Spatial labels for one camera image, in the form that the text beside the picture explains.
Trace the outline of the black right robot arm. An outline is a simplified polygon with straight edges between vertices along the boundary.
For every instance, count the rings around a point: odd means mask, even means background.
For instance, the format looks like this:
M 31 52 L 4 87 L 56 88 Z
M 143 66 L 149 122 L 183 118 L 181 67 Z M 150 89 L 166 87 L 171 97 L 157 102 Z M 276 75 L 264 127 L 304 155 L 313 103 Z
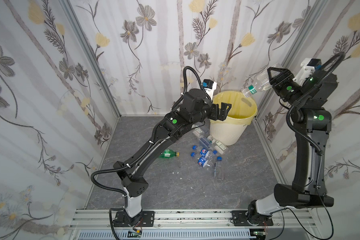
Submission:
M 291 185 L 276 184 L 266 198 L 248 206 L 247 222 L 257 226 L 285 207 L 296 209 L 332 207 L 324 177 L 325 150 L 332 129 L 332 115 L 324 109 L 328 97 L 338 86 L 334 70 L 345 59 L 339 52 L 324 64 L 320 59 L 308 62 L 309 73 L 295 77 L 288 69 L 270 67 L 268 80 L 281 100 L 290 104 L 286 123 L 295 133 L 297 160 Z

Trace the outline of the clear bottle green cap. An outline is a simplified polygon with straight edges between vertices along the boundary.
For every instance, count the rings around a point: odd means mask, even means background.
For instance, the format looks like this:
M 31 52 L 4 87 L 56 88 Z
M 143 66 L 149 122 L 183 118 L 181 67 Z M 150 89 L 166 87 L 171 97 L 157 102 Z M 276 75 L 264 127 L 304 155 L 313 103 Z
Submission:
M 246 98 L 250 98 L 258 93 L 267 92 L 271 88 L 272 85 L 270 84 L 268 72 L 266 69 L 260 74 L 257 74 L 254 81 L 247 87 L 243 88 L 241 93 L 244 94 Z

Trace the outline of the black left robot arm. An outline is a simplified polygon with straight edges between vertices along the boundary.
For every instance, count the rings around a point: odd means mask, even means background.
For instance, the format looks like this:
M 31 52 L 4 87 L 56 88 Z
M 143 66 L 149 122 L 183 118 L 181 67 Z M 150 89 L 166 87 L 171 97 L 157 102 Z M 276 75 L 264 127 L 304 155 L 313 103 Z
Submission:
M 168 147 L 192 131 L 195 124 L 203 123 L 205 119 L 224 121 L 232 107 L 227 103 L 214 104 L 212 98 L 217 83 L 208 79 L 202 81 L 192 67 L 184 67 L 183 78 L 182 95 L 171 111 L 154 126 L 149 140 L 128 160 L 116 162 L 111 169 L 91 174 L 91 181 L 95 186 L 123 195 L 126 204 L 119 211 L 123 213 L 128 226 L 134 227 L 143 221 L 142 194 L 149 186 L 144 174 L 150 165 Z M 96 180 L 97 175 L 108 173 L 118 174 L 122 189 L 107 187 Z

